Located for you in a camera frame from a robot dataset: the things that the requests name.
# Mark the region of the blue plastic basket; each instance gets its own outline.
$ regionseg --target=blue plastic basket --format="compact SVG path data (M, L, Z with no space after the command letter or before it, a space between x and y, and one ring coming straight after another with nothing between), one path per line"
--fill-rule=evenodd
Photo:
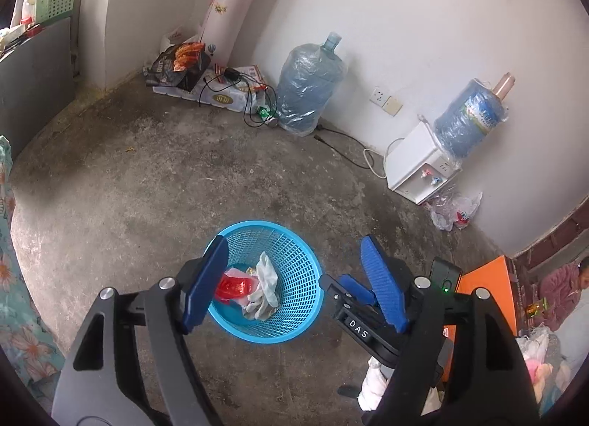
M266 321L247 320L235 302L211 302L208 312L232 335L252 343L288 341L305 331L319 314L323 291L321 267L309 246L295 233L269 221L243 221L224 229L229 243L229 268L255 267L265 251L278 274L276 292L281 301Z

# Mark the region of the black hair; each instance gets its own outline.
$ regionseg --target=black hair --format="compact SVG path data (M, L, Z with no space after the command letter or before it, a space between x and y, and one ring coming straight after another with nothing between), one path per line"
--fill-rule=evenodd
M589 256L586 256L579 262L579 274L585 272L587 269L589 269Z

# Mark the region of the person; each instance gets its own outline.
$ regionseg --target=person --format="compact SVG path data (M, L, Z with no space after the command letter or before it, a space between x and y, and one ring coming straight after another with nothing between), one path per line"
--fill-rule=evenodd
M544 325L556 331L572 313L581 291L589 287L589 256L580 263L568 263L540 282L538 296L546 298L548 309L543 312Z

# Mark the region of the black snack bag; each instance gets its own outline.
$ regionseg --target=black snack bag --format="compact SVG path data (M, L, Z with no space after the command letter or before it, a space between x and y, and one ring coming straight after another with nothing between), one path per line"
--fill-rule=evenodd
M148 87L178 87L190 92L211 63L204 43L190 42L168 47L147 71Z

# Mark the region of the metal bolt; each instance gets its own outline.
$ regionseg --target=metal bolt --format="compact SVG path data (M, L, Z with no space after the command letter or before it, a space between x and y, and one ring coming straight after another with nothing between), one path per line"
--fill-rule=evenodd
M162 290L169 290L170 288L173 288L173 286L176 284L176 280L173 279L171 276L167 276L166 278L162 278L160 280L160 288Z
M108 286L106 288L103 288L102 291L100 292L100 299L101 300L108 300L113 295L114 295L114 288L111 288Z
M481 300L488 300L491 297L491 294L487 290L487 288L477 288L475 290L475 295L479 297Z
M417 276L413 282L415 283L415 286L420 289L426 289L432 285L429 278L426 278L425 276Z

